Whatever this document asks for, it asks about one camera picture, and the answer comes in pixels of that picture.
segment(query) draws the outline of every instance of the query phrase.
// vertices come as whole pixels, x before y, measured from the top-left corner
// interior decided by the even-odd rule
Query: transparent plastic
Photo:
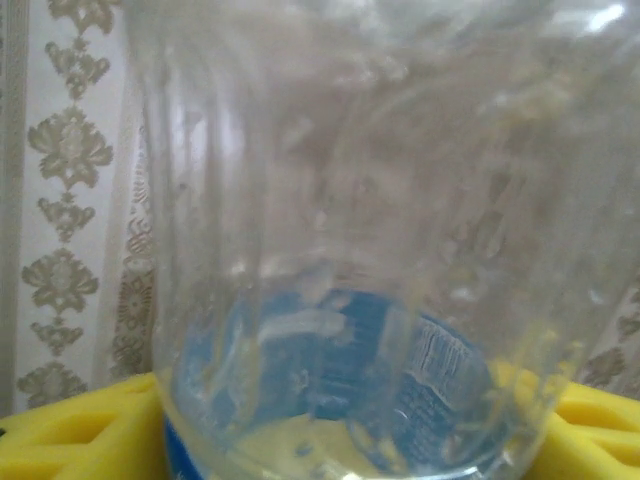
[[[522,475],[639,266],[636,4],[125,1],[203,478]]]

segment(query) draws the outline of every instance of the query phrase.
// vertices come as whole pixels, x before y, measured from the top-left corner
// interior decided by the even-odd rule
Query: clear plastic bottle
[[[175,478],[514,479],[640,260],[602,0],[127,0]]]

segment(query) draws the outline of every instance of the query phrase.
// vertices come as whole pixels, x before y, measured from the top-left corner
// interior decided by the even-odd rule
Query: wallpaper
[[[122,15],[0,0],[0,415],[150,369],[148,157]],[[640,399],[640,278],[604,327],[579,380]]]

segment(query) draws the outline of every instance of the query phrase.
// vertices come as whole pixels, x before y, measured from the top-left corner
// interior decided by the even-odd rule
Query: bottle label
[[[242,306],[235,311],[241,318]],[[372,438],[391,428],[395,447],[416,474],[426,466],[449,470],[452,461],[483,458],[491,463],[498,454],[507,437],[506,423],[487,434],[483,420],[491,405],[477,401],[492,388],[487,365],[479,350],[449,327],[428,316],[407,323],[408,313],[389,299],[349,290],[330,292],[314,308],[283,294],[265,302],[263,313],[259,405],[251,428],[303,414],[345,420],[348,427],[357,424]],[[229,330],[234,324],[232,312]],[[403,340],[402,325],[411,326],[408,340],[407,332]],[[211,352],[203,349],[214,342],[203,339],[201,332],[191,346],[196,342],[178,367],[174,400],[181,412],[195,412],[193,418],[185,413],[192,425],[214,425],[224,434],[246,401],[246,375],[241,364],[229,365],[212,402],[197,404],[195,395],[188,394],[197,386],[185,379],[206,364]],[[230,333],[230,351],[233,343]],[[397,357],[399,350],[406,353]],[[398,358],[404,369],[400,378],[392,379],[390,366]],[[462,440],[460,425],[466,435]],[[209,472],[196,467],[199,462],[189,456],[169,422],[166,435],[174,478],[208,478]],[[458,448],[454,460],[452,440],[469,446]],[[367,451],[355,436],[354,444],[382,473],[389,473],[379,452]]]

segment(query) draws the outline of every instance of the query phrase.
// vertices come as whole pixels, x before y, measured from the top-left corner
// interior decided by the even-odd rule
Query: patterned wallpaper
[[[122,23],[120,0],[0,0],[0,415],[150,368],[148,160]],[[640,279],[579,378],[640,399]]]

